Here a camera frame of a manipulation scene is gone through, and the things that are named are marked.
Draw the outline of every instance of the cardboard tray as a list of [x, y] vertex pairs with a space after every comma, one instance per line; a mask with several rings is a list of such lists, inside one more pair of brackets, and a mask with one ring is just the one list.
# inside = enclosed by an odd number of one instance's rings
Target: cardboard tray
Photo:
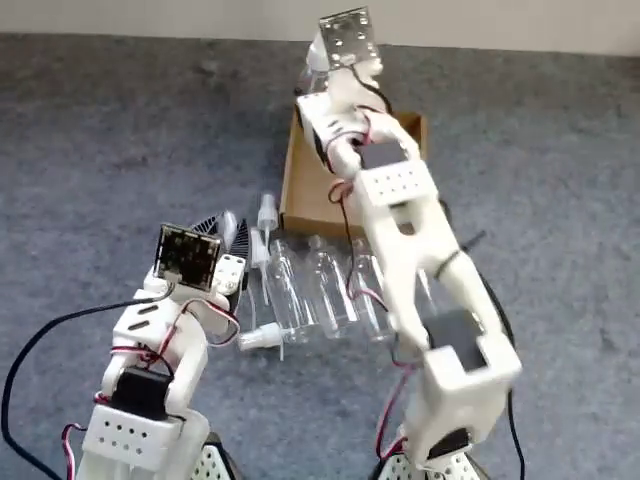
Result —
[[[418, 142], [422, 158], [427, 158], [426, 119], [417, 113], [400, 112], [396, 118]], [[304, 235], [344, 237], [344, 221], [337, 205], [327, 199], [331, 183], [336, 179], [325, 170], [316, 153], [304, 138], [294, 113], [291, 120], [289, 146], [280, 198], [280, 225], [284, 230]], [[349, 225], [354, 236], [363, 234], [352, 212]]]

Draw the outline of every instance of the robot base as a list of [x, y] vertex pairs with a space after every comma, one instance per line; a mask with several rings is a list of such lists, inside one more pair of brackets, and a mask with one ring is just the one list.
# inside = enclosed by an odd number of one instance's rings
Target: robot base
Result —
[[417, 471], [404, 454], [391, 456], [380, 462], [369, 480], [491, 480], [480, 466], [466, 455], [456, 455], [444, 472]]

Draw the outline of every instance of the silver metal plate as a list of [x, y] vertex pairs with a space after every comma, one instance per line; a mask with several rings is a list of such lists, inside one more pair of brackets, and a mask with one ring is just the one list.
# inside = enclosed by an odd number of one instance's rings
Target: silver metal plate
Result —
[[380, 56], [367, 7], [323, 17], [319, 25], [331, 70]]

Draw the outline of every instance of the robotic arm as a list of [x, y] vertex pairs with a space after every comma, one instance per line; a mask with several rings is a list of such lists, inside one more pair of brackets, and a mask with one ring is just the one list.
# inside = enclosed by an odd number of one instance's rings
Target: robotic arm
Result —
[[[308, 66], [323, 74], [325, 88], [297, 97], [305, 137], [349, 185], [347, 201], [381, 266], [390, 325], [420, 357], [399, 429], [406, 458], [413, 471], [480, 478], [467, 473], [465, 452], [493, 429], [520, 360], [455, 238], [418, 145], [374, 80], [382, 63], [368, 11], [321, 19]], [[233, 312], [248, 234], [240, 240], [242, 248], [232, 245], [219, 256], [219, 237], [163, 227], [156, 265], [135, 298], [170, 292], [130, 306], [114, 328], [82, 462], [68, 480], [239, 479], [219, 442], [209, 438], [209, 422], [189, 404], [211, 345], [205, 332], [237, 333]], [[439, 279], [463, 310], [421, 318], [413, 298], [419, 272]], [[159, 360], [166, 373], [149, 368]]]
[[[404, 451], [418, 470], [446, 471], [485, 440], [521, 371], [471, 258], [462, 251], [416, 142], [373, 77], [382, 63], [367, 9], [324, 18], [308, 56], [327, 67], [326, 89], [297, 98], [305, 137], [352, 185], [350, 201], [382, 270], [391, 326], [421, 357], [405, 412]], [[439, 279], [463, 311], [420, 318], [419, 271]]]
[[[241, 237], [236, 239], [243, 243]], [[170, 294], [130, 306], [113, 330], [112, 359], [85, 435], [79, 480], [240, 478], [219, 441], [210, 441], [208, 420], [189, 409], [208, 346], [231, 343], [239, 329], [231, 312], [248, 249], [239, 253], [231, 246], [218, 258], [221, 243], [163, 226], [156, 265], [134, 298]], [[226, 340], [209, 343], [205, 332]], [[160, 359], [166, 373], [149, 368]]]

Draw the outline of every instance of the plastic bottle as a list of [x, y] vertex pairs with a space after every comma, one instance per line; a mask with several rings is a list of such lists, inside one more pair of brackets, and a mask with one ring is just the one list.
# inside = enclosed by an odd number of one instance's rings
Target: plastic bottle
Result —
[[316, 327], [316, 315], [304, 287], [300, 259], [283, 240], [274, 240], [267, 265], [267, 290], [286, 343], [307, 342]]
[[[372, 341], [389, 340], [393, 338], [394, 332], [389, 325], [387, 313], [371, 296], [358, 294], [359, 291], [370, 290], [382, 298], [382, 270], [364, 239], [354, 240], [353, 250], [354, 270], [351, 292], [354, 294], [353, 304], [356, 312]], [[437, 313], [429, 279], [422, 270], [416, 275], [414, 302], [421, 318]]]
[[329, 78], [329, 59], [324, 40], [318, 33], [309, 46], [307, 62], [300, 73], [296, 91], [298, 95], [324, 92]]
[[369, 338], [374, 342], [383, 342], [393, 337], [393, 330], [389, 326], [387, 313], [369, 295], [358, 294], [358, 292], [367, 289], [377, 295], [381, 294], [380, 280], [382, 274], [380, 266], [363, 239], [358, 238], [353, 241], [353, 251], [354, 269], [351, 279], [351, 291], [355, 294], [353, 305]]
[[337, 252], [318, 235], [309, 239], [305, 265], [308, 275], [308, 295], [317, 320], [328, 338], [349, 335], [358, 316], [347, 295], [345, 276]]

